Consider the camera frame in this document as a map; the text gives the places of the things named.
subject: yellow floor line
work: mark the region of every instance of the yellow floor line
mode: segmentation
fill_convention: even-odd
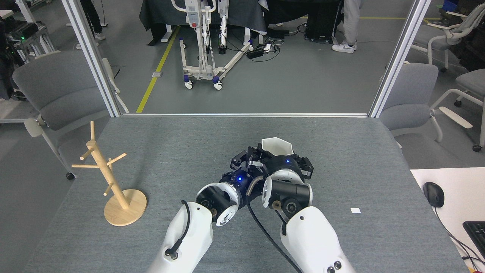
[[[170,37],[170,41],[168,42],[167,48],[165,49],[165,53],[162,56],[162,59],[160,60],[156,72],[160,72],[162,70],[163,64],[165,63],[165,60],[167,59],[168,53],[172,49],[172,45],[174,44],[175,37],[178,34],[178,30],[180,29],[180,26],[177,26],[175,28],[174,32],[172,33],[172,36]],[[143,108],[145,108],[145,104],[148,101],[148,98],[150,97],[151,91],[153,90],[153,87],[155,86],[155,83],[157,82],[158,78],[152,78],[150,81],[150,84],[148,85],[148,88],[146,89],[145,95],[142,98],[142,101],[140,102],[140,105],[138,106],[138,109],[136,109],[137,113],[142,113]]]

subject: black pants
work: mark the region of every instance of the black pants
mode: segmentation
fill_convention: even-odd
[[[99,16],[97,15],[93,2],[91,2],[91,0],[80,0],[80,2],[84,14],[88,19],[89,26],[91,27],[91,32],[101,33],[103,29],[101,28],[101,22],[99,21]]]

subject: power strip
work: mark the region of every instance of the power strip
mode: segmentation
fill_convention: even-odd
[[[248,51],[246,53],[247,57],[249,59],[254,59],[254,58],[258,58],[258,57],[261,57],[264,55],[264,50],[262,49],[256,49],[256,50],[253,50],[253,51]]]

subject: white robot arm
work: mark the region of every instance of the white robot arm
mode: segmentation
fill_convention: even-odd
[[[203,187],[196,202],[182,201],[147,273],[191,273],[212,243],[211,223],[225,225],[260,195],[263,206],[275,209],[283,220],[281,241],[301,269],[298,272],[355,273],[335,230],[311,206],[313,192],[304,182],[313,172],[308,158],[274,137],[235,156],[231,168],[234,171],[225,173],[219,183]]]

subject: white sneaker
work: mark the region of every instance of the white sneaker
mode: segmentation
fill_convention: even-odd
[[[349,44],[344,41],[339,45],[333,45],[332,50],[344,53],[354,53],[354,51],[357,50],[357,42],[353,46],[349,46]]]
[[[79,49],[80,50],[81,49],[81,44],[76,44],[76,49]]]
[[[96,32],[94,33],[94,38],[96,38],[100,41],[106,39],[106,37],[103,35],[103,33],[96,33]]]

